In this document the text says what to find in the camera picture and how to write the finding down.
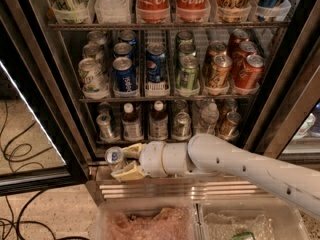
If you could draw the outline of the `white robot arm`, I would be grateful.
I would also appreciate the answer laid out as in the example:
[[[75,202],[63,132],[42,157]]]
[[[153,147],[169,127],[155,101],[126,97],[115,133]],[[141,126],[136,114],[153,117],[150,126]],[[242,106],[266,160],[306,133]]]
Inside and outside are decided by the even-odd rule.
[[[198,176],[224,172],[249,181],[264,191],[320,219],[320,172],[240,149],[210,134],[187,142],[152,141],[125,154],[134,161],[112,176],[119,181],[146,176]]]

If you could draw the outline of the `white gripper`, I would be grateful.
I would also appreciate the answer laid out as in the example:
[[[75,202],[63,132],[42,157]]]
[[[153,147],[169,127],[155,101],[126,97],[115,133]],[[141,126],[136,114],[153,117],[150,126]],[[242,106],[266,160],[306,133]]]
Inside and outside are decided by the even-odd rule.
[[[152,178],[166,177],[167,173],[162,162],[164,147],[163,141],[152,141],[147,145],[136,143],[124,147],[124,155],[127,158],[139,159],[140,165],[136,161],[132,161],[122,169],[113,171],[111,176],[122,182],[140,180],[146,175]]]

